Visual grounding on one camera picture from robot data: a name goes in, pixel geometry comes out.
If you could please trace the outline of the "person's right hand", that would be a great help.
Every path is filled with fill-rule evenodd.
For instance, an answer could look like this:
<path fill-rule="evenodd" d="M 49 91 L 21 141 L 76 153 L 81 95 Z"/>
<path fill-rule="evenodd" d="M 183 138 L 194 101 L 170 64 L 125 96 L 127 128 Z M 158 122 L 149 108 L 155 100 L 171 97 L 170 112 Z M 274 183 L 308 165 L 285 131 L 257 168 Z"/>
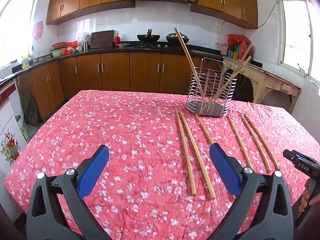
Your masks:
<path fill-rule="evenodd" d="M 300 206 L 298 207 L 298 212 L 302 213 L 305 211 L 305 208 L 307 206 L 313 206 L 316 204 L 320 203 L 320 194 L 317 194 L 315 197 L 313 197 L 312 199 L 310 199 L 310 192 L 308 190 L 308 186 L 309 186 L 309 181 L 310 179 L 308 179 L 305 184 L 304 184 L 304 192 L 302 194 L 302 198 L 300 201 Z"/>

